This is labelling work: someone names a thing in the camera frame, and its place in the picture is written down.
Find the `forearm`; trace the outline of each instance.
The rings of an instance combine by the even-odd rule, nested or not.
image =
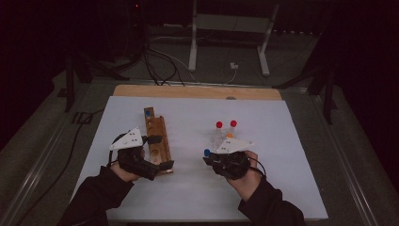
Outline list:
[[[249,200],[241,201],[238,209],[254,225],[306,225],[302,212],[283,201],[281,191],[272,187],[264,177]]]
[[[98,176],[88,177],[79,186],[58,225],[90,218],[97,220],[93,225],[106,225],[105,210],[119,207],[132,186],[133,183],[122,181],[111,169],[102,167]]]

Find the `person's right hand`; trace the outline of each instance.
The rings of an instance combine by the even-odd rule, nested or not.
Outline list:
[[[245,151],[245,153],[248,157],[258,160],[257,154],[251,151]],[[257,162],[253,159],[249,159],[249,163],[251,167],[256,168]],[[261,178],[262,175],[259,172],[249,169],[244,177],[237,180],[227,179],[227,182],[237,191],[238,195],[247,202],[261,182]]]

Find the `white desk frame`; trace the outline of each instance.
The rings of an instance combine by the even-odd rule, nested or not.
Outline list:
[[[279,4],[273,7],[270,18],[254,18],[254,17],[235,17],[222,16],[197,13],[197,0],[193,1],[193,25],[190,58],[188,62],[188,70],[194,72],[197,64],[197,29],[213,29],[213,30],[228,30],[228,31],[246,31],[264,33],[262,45],[258,46],[258,56],[261,63],[263,76],[270,75],[269,67],[267,66],[266,56],[264,54],[267,43],[272,33],[273,25],[276,19]],[[233,23],[235,26],[229,29],[226,24]]]

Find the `wooden block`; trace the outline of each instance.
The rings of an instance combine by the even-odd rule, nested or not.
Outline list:
[[[164,117],[155,117],[153,107],[144,108],[144,118],[146,121],[147,137],[150,136],[162,136],[160,143],[149,144],[150,161],[159,165],[163,162],[171,160],[167,129],[165,126]],[[172,173],[173,169],[160,171],[158,175]]]

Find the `finger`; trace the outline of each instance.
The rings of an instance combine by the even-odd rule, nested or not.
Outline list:
[[[247,157],[249,158],[249,164],[251,167],[256,168],[258,165],[258,155],[252,151],[245,151]]]

